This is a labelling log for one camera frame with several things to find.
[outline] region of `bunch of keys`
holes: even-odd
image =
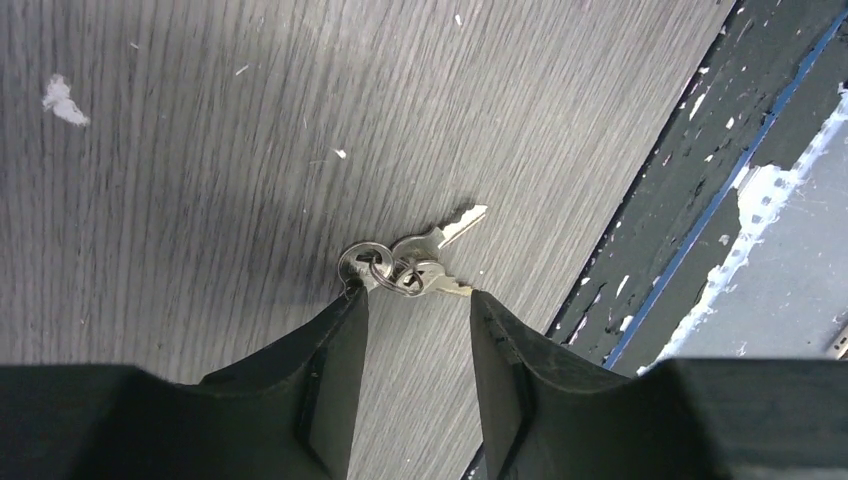
[[[356,243],[339,258],[339,277],[346,289],[358,279],[369,292],[383,287],[409,298],[434,291],[470,296],[473,289],[447,274],[439,263],[439,253],[482,220],[487,209],[486,205],[474,205],[456,221],[403,237],[391,249],[377,242]]]

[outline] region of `silver key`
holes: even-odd
[[[486,205],[474,205],[465,210],[455,222],[440,225],[423,235],[410,235],[392,246],[396,259],[438,260],[439,251],[467,232],[486,216]]]
[[[451,295],[459,295],[461,297],[469,297],[471,296],[471,292],[474,290],[472,287],[468,285],[460,284],[456,278],[451,277],[445,272],[445,267],[435,261],[435,260],[423,260],[418,262],[416,265],[418,269],[418,273],[421,275],[421,283],[422,288],[420,291],[416,292],[412,297],[420,297],[421,295],[426,295],[433,291],[439,291],[442,293],[450,293]],[[404,278],[412,277],[412,267],[406,268],[400,275],[398,275],[398,286],[411,287],[412,285],[407,285],[408,281],[404,281]]]
[[[363,256],[377,255],[379,261],[375,262],[377,270],[388,277],[394,268],[392,252],[383,244],[377,242],[360,242],[350,246],[339,257],[339,278],[345,284],[345,289],[350,286],[354,278],[362,280],[362,284],[369,292],[379,286],[377,280],[371,275],[370,260],[360,260]]]

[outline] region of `blue line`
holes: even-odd
[[[736,177],[739,175],[739,172],[742,171],[742,168],[748,164],[748,161],[757,151],[757,148],[765,138],[768,131],[771,129],[772,125],[774,125],[775,120],[780,115],[780,112],[786,107],[786,104],[789,103],[789,99],[792,97],[792,94],[795,93],[795,90],[798,89],[798,86],[801,84],[801,81],[810,71],[810,68],[813,66],[813,62],[821,55],[824,48],[827,46],[828,42],[833,38],[836,30],[839,28],[839,25],[848,17],[848,10],[843,11],[836,20],[833,21],[830,28],[827,29],[824,36],[818,41],[815,48],[807,54],[804,60],[801,61],[801,64],[798,68],[798,73],[795,75],[795,79],[786,86],[786,88],[780,93],[777,97],[777,101],[774,104],[774,108],[772,109],[772,113],[770,113],[766,117],[766,121],[763,123],[762,128],[760,128],[757,137],[754,139],[753,143],[748,147],[747,151],[742,154],[739,160],[736,162],[736,165],[733,167],[733,170],[730,173],[730,176],[727,178],[727,181],[721,186],[721,189],[715,194],[710,204],[707,206],[707,209],[704,213],[698,218],[698,221],[695,222],[695,225],[692,227],[692,230],[686,236],[686,239],[680,245],[680,249],[677,251],[677,254],[671,259],[668,266],[666,267],[663,274],[660,276],[659,280],[657,280],[657,284],[651,290],[651,293],[648,295],[648,298],[645,299],[645,303],[642,304],[642,307],[639,311],[634,315],[633,320],[630,323],[630,326],[624,332],[624,335],[621,336],[621,340],[619,340],[618,345],[612,349],[606,361],[604,362],[604,368],[611,369],[615,366],[615,362],[617,362],[621,358],[621,353],[627,348],[627,345],[630,343],[630,340],[633,339],[633,336],[636,334],[636,330],[642,325],[642,322],[645,320],[645,317],[648,316],[648,313],[657,303],[657,299],[660,294],[662,294],[665,287],[668,286],[669,281],[671,281],[671,277],[677,272],[677,269],[683,263],[683,259],[686,257],[686,254],[692,249],[692,246],[698,240],[698,237],[704,231],[704,228],[707,226],[707,222],[709,222],[710,218],[713,216],[715,211],[718,209],[718,206],[721,204],[722,200],[727,196],[727,192],[730,191],[733,182],[736,180]]]

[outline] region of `gray wood grain surface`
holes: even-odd
[[[716,3],[3,2],[0,361],[197,381],[334,298],[346,245],[467,200],[491,214],[449,271],[542,329]],[[56,73],[87,127],[42,109]],[[467,300],[371,304],[351,478],[458,478],[480,442]]]

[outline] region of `metal key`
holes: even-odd
[[[392,246],[395,259],[438,260],[439,251],[467,232],[486,216],[486,205],[474,205],[455,222],[440,225],[424,235],[410,235]]]
[[[339,278],[345,284],[347,289],[351,281],[358,278],[362,281],[365,289],[369,292],[379,286],[377,280],[371,275],[371,262],[361,259],[362,257],[378,256],[379,261],[374,262],[377,270],[383,276],[389,276],[392,273],[394,259],[392,252],[383,244],[377,242],[360,242],[351,245],[339,257]]]
[[[451,295],[459,295],[461,297],[471,296],[474,290],[468,285],[460,284],[456,278],[451,277],[445,272],[445,267],[435,260],[423,260],[416,265],[418,273],[421,275],[422,288],[411,297],[420,297],[433,291],[450,293]],[[398,278],[410,278],[412,276],[412,267],[404,269],[398,275]]]

